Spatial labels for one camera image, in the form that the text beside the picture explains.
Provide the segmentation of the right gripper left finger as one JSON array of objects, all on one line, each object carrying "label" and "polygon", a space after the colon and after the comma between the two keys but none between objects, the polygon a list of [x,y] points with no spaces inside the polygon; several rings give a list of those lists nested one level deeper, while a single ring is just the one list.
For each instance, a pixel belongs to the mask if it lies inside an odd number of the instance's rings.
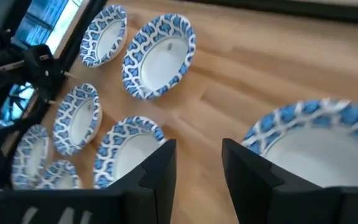
[{"label": "right gripper left finger", "polygon": [[170,224],[177,182],[177,141],[169,139],[108,187],[107,224]]}]

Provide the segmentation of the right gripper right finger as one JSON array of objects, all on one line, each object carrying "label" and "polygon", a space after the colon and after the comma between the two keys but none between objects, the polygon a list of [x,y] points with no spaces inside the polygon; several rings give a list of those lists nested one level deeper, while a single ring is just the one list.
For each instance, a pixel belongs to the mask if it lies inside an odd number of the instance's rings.
[{"label": "right gripper right finger", "polygon": [[338,224],[341,194],[222,140],[224,176],[239,224]]}]

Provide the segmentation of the blue patterned paper bowl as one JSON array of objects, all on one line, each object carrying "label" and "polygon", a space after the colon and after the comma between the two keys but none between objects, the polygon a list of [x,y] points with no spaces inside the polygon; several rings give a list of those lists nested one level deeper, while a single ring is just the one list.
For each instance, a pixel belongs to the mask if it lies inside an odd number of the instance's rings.
[{"label": "blue patterned paper bowl", "polygon": [[241,144],[320,187],[358,187],[358,104],[302,100],[274,109]]},{"label": "blue patterned paper bowl", "polygon": [[48,166],[35,189],[82,189],[83,184],[75,166],[68,160],[59,160]]},{"label": "blue patterned paper bowl", "polygon": [[99,130],[102,108],[96,88],[82,83],[70,90],[57,109],[52,138],[63,156],[79,153]]},{"label": "blue patterned paper bowl", "polygon": [[177,85],[196,51],[188,18],[164,14],[146,23],[131,40],[122,63],[122,82],[134,98],[151,100]]},{"label": "blue patterned paper bowl", "polygon": [[33,189],[40,180],[49,151],[47,129],[31,126],[22,136],[12,159],[11,184],[14,190]]},{"label": "blue patterned paper bowl", "polygon": [[93,166],[93,187],[105,189],[156,151],[166,139],[158,124],[145,116],[118,121],[104,135]]},{"label": "blue patterned paper bowl", "polygon": [[87,67],[98,67],[114,59],[127,39],[127,13],[117,4],[102,9],[88,25],[80,44],[80,59]]}]

